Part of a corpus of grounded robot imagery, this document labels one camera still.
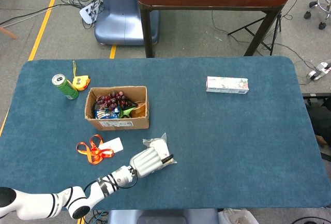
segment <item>white card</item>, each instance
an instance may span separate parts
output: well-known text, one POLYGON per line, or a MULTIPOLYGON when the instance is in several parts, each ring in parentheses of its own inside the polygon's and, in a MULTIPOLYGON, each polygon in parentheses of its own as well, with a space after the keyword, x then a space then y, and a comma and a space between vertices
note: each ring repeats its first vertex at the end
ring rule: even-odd
POLYGON ((123 150, 123 145, 120 138, 116 138, 110 141, 105 142, 104 144, 99 145, 99 149, 112 149, 114 153, 123 150))

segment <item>blue package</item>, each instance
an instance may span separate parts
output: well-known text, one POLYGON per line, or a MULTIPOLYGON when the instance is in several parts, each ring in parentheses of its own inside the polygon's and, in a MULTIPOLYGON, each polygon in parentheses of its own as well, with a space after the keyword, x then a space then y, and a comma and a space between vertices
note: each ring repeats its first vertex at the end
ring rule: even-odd
POLYGON ((119 119, 120 108, 116 107, 114 110, 104 109, 95 110, 95 119, 119 119))

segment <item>power strip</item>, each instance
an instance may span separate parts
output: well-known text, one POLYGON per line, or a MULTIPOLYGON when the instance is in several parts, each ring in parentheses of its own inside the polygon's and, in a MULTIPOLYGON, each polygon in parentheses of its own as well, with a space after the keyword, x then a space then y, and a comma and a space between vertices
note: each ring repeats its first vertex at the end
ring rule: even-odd
POLYGON ((86 7, 79 10, 79 14, 81 15, 81 17, 83 18, 83 20, 86 24, 92 24, 94 22, 93 18, 92 18, 93 13, 91 12, 91 9, 94 4, 95 3, 92 2, 92 3, 88 4, 86 7))
POLYGON ((316 66, 316 70, 312 70, 308 73, 307 77, 310 80, 317 81, 321 77, 325 76, 331 71, 331 64, 328 64, 326 62, 322 62, 319 65, 316 66))

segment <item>blue machine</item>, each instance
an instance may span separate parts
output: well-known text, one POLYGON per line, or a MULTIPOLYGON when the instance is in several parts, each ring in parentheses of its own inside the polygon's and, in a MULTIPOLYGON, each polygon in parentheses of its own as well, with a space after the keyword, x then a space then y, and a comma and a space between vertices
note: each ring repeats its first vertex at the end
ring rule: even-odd
MULTIPOLYGON (((95 23, 102 44, 144 45, 138 0, 103 0, 104 10, 95 23)), ((152 42, 159 38, 160 12, 151 12, 152 42)))
POLYGON ((111 224, 219 224, 217 209, 111 210, 111 224))

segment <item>white plastic bag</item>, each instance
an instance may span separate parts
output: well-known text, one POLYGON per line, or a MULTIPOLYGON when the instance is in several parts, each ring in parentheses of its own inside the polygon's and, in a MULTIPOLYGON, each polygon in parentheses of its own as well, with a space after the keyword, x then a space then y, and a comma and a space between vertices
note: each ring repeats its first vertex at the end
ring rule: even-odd
MULTIPOLYGON (((161 159, 167 158, 171 154, 171 153, 169 153, 169 149, 167 146, 167 134, 166 133, 164 133, 162 135, 162 137, 158 138, 158 139, 150 139, 150 140, 143 139, 143 144, 146 145, 147 147, 154 147, 154 149, 159 154, 161 159)), ((172 158, 168 162, 164 163, 159 168, 159 170, 172 163, 177 163, 177 161, 172 158)))
POLYGON ((259 224, 247 209, 225 208, 218 213, 220 224, 259 224))

